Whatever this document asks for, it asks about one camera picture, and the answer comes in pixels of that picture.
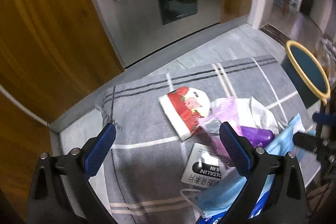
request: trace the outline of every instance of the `gray rug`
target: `gray rug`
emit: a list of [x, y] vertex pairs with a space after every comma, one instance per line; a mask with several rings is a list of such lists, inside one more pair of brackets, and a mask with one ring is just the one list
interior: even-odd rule
[[253, 96], [277, 121], [289, 121], [299, 113], [304, 127], [311, 126], [294, 85], [271, 55], [146, 77], [106, 90], [96, 106], [104, 125], [111, 121], [117, 129], [104, 170], [112, 216], [118, 223], [195, 223], [197, 213], [179, 193], [189, 185], [180, 179], [194, 143], [210, 143], [205, 134], [181, 142], [158, 98], [181, 86], [204, 91], [210, 101], [226, 97], [223, 72], [238, 98]]

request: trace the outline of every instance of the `floor tile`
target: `floor tile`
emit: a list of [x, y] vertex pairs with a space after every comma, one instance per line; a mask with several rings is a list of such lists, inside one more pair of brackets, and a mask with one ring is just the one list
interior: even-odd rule
[[102, 117], [97, 109], [85, 114], [59, 134], [63, 153], [68, 154], [74, 147], [82, 147], [102, 130]]
[[318, 100], [315, 104], [307, 109], [309, 117], [312, 117], [315, 112], [320, 112], [321, 101]]
[[154, 76], [154, 75], [160, 75], [168, 72], [175, 72], [181, 69], [185, 69], [185, 67], [178, 61], [173, 60], [166, 65], [162, 66], [161, 68], [158, 68], [157, 70], [153, 71], [147, 76]]
[[[232, 29], [177, 58], [187, 68], [256, 56], [249, 45], [253, 41], [238, 28]], [[267, 54], [260, 48], [260, 54]]]
[[282, 62], [286, 55], [285, 49], [273, 38], [269, 37], [260, 30], [254, 29], [249, 24], [241, 25], [239, 26], [239, 29], [241, 29], [246, 33], [246, 35], [253, 39], [253, 45], [255, 45], [255, 50], [257, 52], [261, 52], [261, 49], [263, 49], [267, 53], [272, 54], [279, 63]]
[[290, 39], [298, 41], [311, 52], [323, 33], [313, 20], [302, 13], [290, 10], [287, 15], [281, 13], [281, 7], [273, 4], [268, 23], [283, 32]]

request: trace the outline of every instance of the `purple bottle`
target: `purple bottle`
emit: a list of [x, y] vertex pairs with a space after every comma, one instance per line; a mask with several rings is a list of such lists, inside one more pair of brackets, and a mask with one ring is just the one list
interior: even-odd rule
[[244, 126], [240, 128], [243, 136], [250, 141], [253, 147], [259, 146], [265, 148], [274, 140], [274, 134], [271, 130]]

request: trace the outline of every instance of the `purple plastic bag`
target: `purple plastic bag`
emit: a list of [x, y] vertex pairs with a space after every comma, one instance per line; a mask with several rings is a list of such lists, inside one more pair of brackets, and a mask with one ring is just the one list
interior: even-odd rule
[[233, 162], [219, 138], [219, 127], [223, 122], [228, 122], [237, 135], [246, 137], [254, 147], [260, 146], [264, 148], [274, 139], [274, 134], [271, 130], [239, 125], [235, 97], [223, 99], [218, 107], [212, 109], [210, 115], [198, 119], [198, 122], [204, 131], [208, 133], [214, 152], [229, 166], [233, 166]]

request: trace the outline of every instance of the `yellow bin rim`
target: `yellow bin rim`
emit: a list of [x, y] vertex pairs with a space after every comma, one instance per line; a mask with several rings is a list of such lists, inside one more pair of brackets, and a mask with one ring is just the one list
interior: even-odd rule
[[[324, 83], [325, 83], [325, 86], [327, 88], [326, 93], [323, 93], [321, 90], [319, 90], [312, 83], [312, 81], [308, 78], [308, 76], [304, 73], [304, 71], [301, 69], [300, 65], [298, 64], [298, 62], [294, 58], [294, 56], [292, 54], [292, 51], [290, 49], [290, 47], [292, 47], [292, 46], [299, 48], [300, 50], [305, 52], [313, 60], [313, 62], [318, 67], [318, 69], [319, 69], [319, 71], [322, 74], [322, 77], [324, 79]], [[302, 46], [301, 44], [299, 44], [296, 41], [288, 40], [287, 43], [286, 43], [285, 49], [286, 49], [286, 53], [287, 53], [287, 56], [288, 56], [289, 60], [291, 61], [293, 67], [296, 70], [296, 72], [300, 75], [301, 79], [304, 81], [304, 83], [307, 85], [307, 87], [311, 90], [311, 92], [313, 92], [317, 98], [320, 98], [321, 101], [323, 102], [323, 104], [326, 105], [327, 100], [330, 98], [330, 85], [329, 85], [327, 75], [324, 72], [321, 64], [318, 62], [318, 60], [315, 58], [315, 56], [306, 47]]]

